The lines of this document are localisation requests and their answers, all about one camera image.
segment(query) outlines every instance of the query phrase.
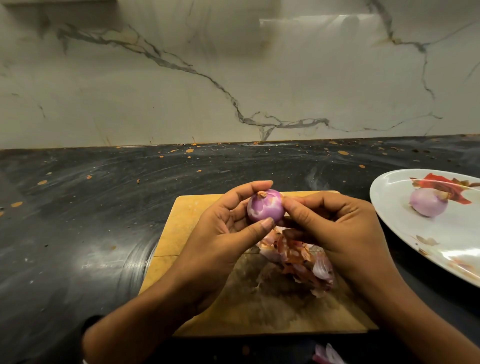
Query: wooden cutting board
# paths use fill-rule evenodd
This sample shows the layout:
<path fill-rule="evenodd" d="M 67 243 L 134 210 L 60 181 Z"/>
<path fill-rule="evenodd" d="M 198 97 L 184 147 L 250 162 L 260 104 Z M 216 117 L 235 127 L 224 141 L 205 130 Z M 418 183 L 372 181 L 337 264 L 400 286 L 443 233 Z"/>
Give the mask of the wooden cutting board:
<path fill-rule="evenodd" d="M 315 192 L 282 194 L 306 196 Z M 175 200 L 140 293 L 171 267 L 200 215 L 220 196 L 190 195 L 180 196 Z M 239 259 L 213 305 L 187 321 L 177 330 L 175 336 L 357 333 L 376 328 L 377 326 L 338 289 L 332 290 L 323 298 L 315 298 L 303 285 L 282 275 L 280 270 L 254 247 Z"/>

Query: white plate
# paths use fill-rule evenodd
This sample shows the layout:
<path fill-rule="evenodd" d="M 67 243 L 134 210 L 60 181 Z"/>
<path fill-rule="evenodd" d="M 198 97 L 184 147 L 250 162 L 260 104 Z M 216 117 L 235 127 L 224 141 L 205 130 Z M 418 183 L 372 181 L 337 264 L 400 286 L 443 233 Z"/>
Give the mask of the white plate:
<path fill-rule="evenodd" d="M 450 181 L 430 179 L 435 176 Z M 416 186 L 412 178 L 419 180 Z M 480 287 L 480 187 L 470 187 L 479 182 L 479 178 L 441 170 L 394 170 L 373 181 L 370 199 L 378 216 L 400 239 L 450 273 Z M 444 213 L 428 218 L 412 209 L 410 195 L 421 187 L 451 192 Z"/>

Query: white marble backsplash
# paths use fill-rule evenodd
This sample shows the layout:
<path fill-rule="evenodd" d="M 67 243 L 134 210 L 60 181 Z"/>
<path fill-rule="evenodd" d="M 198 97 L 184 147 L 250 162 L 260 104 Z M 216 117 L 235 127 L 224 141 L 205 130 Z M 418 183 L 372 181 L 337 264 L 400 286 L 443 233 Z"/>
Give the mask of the white marble backsplash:
<path fill-rule="evenodd" d="M 0 148 L 480 133 L 480 1 L 0 7 L 0 112 Z"/>

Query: purple onion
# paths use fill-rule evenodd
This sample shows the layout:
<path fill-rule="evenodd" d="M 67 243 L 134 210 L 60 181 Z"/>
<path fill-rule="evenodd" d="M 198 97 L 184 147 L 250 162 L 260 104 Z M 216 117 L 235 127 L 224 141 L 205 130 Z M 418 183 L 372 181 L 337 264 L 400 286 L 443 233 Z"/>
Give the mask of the purple onion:
<path fill-rule="evenodd" d="M 285 215 L 282 195 L 275 190 L 260 191 L 253 194 L 248 201 L 247 213 L 253 222 L 265 218 L 272 218 L 275 222 L 279 222 Z"/>
<path fill-rule="evenodd" d="M 412 192 L 410 205 L 423 216 L 433 218 L 443 213 L 448 206 L 448 192 L 434 188 L 419 188 Z"/>

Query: black countertop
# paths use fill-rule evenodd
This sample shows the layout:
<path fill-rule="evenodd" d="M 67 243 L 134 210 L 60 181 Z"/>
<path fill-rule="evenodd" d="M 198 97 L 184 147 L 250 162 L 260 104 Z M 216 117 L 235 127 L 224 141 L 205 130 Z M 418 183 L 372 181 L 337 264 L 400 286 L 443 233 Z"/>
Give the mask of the black countertop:
<path fill-rule="evenodd" d="M 35 355 L 78 321 L 107 314 L 134 297 L 179 195 L 219 194 L 241 183 L 271 179 L 279 191 L 332 189 L 368 200 L 372 181 L 390 170 L 429 168 L 480 177 L 478 135 L 335 142 L 0 151 L 2 362 Z M 15 202 L 23 203 L 11 207 Z M 479 345 L 479 289 L 384 229 L 407 283 Z M 342 347 L 348 340 L 340 338 L 347 337 L 283 337 L 274 340 L 276 345 L 271 338 L 211 339 L 195 345 L 201 342 L 202 353 L 217 362 L 230 353 L 239 355 L 225 359 L 230 363 L 255 362 L 265 355 L 265 362 L 304 363 L 315 340 Z M 378 346 L 387 335 L 354 337 L 357 346 L 366 341 Z M 256 351 L 242 357 L 241 343 L 247 341 Z M 223 354 L 217 357 L 219 346 Z M 295 359 L 285 354 L 286 347 Z M 379 354 L 372 349 L 368 355 L 375 362 Z"/>

